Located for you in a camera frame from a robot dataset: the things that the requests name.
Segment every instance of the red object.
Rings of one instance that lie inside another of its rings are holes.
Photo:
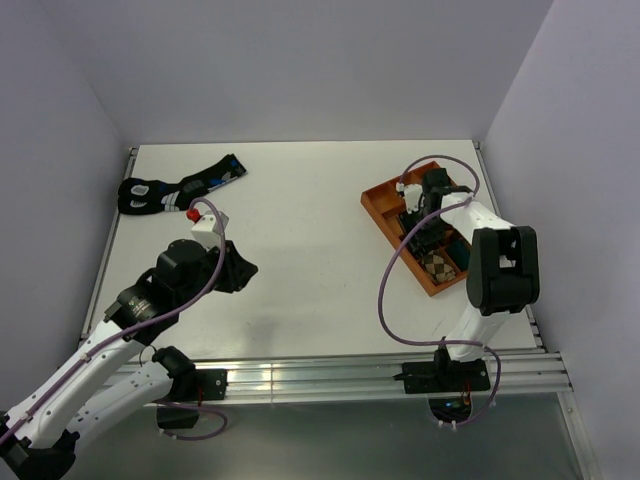
[[[190,208],[189,210],[187,210],[187,218],[193,223],[197,223],[198,220],[202,218],[202,215],[200,215],[200,212],[197,208]]]

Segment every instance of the dark green object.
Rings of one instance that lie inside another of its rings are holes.
[[[445,252],[461,271],[466,272],[469,269],[469,250],[462,240],[453,242],[445,248]]]

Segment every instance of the brown wooden organizer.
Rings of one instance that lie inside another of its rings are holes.
[[[440,168],[440,165],[438,165],[437,162],[431,162],[410,171],[406,175],[404,183],[406,185],[411,183],[421,184],[422,175],[433,168]],[[399,179],[400,177],[398,176],[376,187],[370,188],[362,192],[362,196],[360,197],[360,203],[362,203],[367,212],[369,212],[373,221],[376,222],[394,249],[397,249],[404,239],[404,232],[398,221],[398,215],[405,211],[404,200],[396,193],[396,183]],[[411,273],[413,273],[430,297],[467,278],[467,272],[461,272],[445,251],[447,246],[460,238],[462,238],[462,236],[454,230],[453,227],[448,227],[445,233],[445,240],[440,242],[437,249],[438,254],[441,255],[456,272],[456,278],[449,282],[435,283],[406,248],[400,254],[404,263],[409,267]],[[467,249],[470,249],[469,244],[464,239],[463,243]]]

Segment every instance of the table surface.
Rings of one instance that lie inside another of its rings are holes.
[[[415,353],[415,347],[389,338],[378,322],[378,286],[393,249],[360,194],[399,175],[414,159],[440,153],[478,172],[477,198],[492,208],[472,142],[144,145],[132,176],[177,182],[227,153],[235,153],[248,174],[207,198],[229,216],[227,238],[260,271],[240,293],[202,298],[155,345],[174,345],[200,360]],[[456,183],[472,182],[462,167],[441,164]],[[190,227],[184,212],[121,215],[91,325],[169,243],[190,238]],[[437,340],[454,327],[466,303],[464,282],[431,298],[399,261],[385,312],[400,336]],[[491,346],[535,348],[526,313],[514,315]]]

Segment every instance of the white wall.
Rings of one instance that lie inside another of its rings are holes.
[[[42,0],[131,143],[483,138],[551,0]]]
[[[0,148],[6,410],[77,347],[126,159],[36,0],[0,0]]]
[[[600,466],[640,471],[640,2],[556,1],[486,139],[505,216],[539,234],[545,340]]]

